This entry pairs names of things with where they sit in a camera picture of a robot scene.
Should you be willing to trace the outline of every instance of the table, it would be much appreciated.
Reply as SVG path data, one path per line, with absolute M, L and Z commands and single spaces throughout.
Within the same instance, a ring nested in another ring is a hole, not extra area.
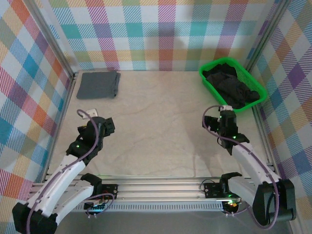
M 76 98 L 80 72 L 60 127 L 49 173 L 60 164 L 69 144 L 78 136 L 81 119 L 77 109 L 97 109 L 112 117 L 115 133 L 104 139 L 104 148 L 83 171 L 95 175 L 221 176 L 241 172 L 237 161 L 220 147 L 216 137 L 201 126 L 204 110 L 217 101 L 204 87 L 198 72 L 121 71 L 114 99 Z M 217 108 L 209 115 L 218 116 Z M 237 114 L 239 132 L 251 141 L 267 162 L 251 109 Z

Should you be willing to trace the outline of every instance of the green plastic tray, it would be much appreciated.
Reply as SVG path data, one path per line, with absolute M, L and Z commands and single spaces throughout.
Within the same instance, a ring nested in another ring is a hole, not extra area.
M 217 59 L 215 61 L 212 61 L 210 63 L 207 63 L 200 67 L 199 74 L 203 79 L 203 83 L 206 86 L 206 88 L 213 94 L 215 99 L 221 104 L 221 105 L 227 105 L 226 101 L 221 97 L 221 95 L 218 93 L 218 91 L 206 80 L 206 78 L 203 76 L 203 71 L 209 71 L 213 69 L 218 64 L 224 64 L 227 63 L 228 65 L 234 67 L 236 69 L 237 78 L 244 82 L 250 90 L 257 91 L 260 95 L 260 99 L 257 101 L 254 101 L 252 103 L 246 103 L 246 106 L 240 109 L 234 109 L 235 112 L 242 112 L 247 110 L 248 108 L 251 108 L 252 106 L 255 106 L 261 102 L 263 102 L 267 98 L 267 91 L 265 88 L 255 79 L 252 75 L 250 75 L 249 72 L 246 71 L 246 69 L 238 63 L 234 58 L 224 57 Z

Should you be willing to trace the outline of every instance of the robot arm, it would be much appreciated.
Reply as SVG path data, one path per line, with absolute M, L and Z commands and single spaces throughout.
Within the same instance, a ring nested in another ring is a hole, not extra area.
M 248 183 L 240 173 L 224 174 L 220 180 L 223 193 L 236 195 L 252 206 L 253 214 L 262 226 L 270 224 L 276 212 L 277 221 L 294 220 L 296 207 L 292 182 L 288 179 L 282 180 L 261 162 L 246 136 L 238 132 L 236 115 L 231 106 L 221 106 L 219 111 L 218 118 L 204 116 L 203 127 L 221 138 L 220 145 L 243 166 L 254 182 Z M 273 181 L 278 189 L 278 211 L 275 210 Z
M 102 180 L 95 175 L 86 174 L 81 177 L 71 191 L 63 194 L 74 178 L 88 165 L 103 147 L 103 138 L 115 131 L 111 118 L 93 117 L 99 137 L 95 149 L 83 160 L 64 170 L 64 167 L 75 162 L 88 152 L 95 143 L 96 135 L 92 123 L 78 127 L 79 136 L 70 144 L 67 155 L 41 189 L 26 204 L 17 203 L 13 208 L 13 219 L 16 231 L 26 234 L 26 221 L 32 207 L 35 210 L 30 219 L 31 234 L 53 234 L 62 219 L 85 199 L 102 193 Z

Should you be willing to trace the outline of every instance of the black cloth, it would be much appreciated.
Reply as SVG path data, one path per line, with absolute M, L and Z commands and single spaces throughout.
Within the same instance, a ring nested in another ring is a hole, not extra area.
M 85 72 L 82 74 L 77 99 L 114 98 L 118 93 L 120 73 Z
M 215 74 L 218 72 L 224 72 L 226 74 L 232 75 L 237 77 L 237 73 L 234 67 L 231 67 L 230 65 L 228 65 L 227 63 L 224 64 L 218 64 L 217 66 L 215 66 L 213 69 L 209 70 L 209 71 L 203 71 L 203 75 L 204 77 L 208 77 L 211 74 Z
M 259 93 L 251 91 L 245 83 L 239 81 L 235 68 L 226 63 L 219 64 L 210 71 L 203 71 L 203 75 L 234 109 L 243 108 L 246 102 L 260 99 Z

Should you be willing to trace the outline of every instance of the gray cloth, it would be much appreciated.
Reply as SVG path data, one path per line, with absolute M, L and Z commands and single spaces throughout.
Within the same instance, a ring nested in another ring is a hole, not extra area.
M 119 79 L 117 71 L 83 73 L 77 99 L 114 98 Z

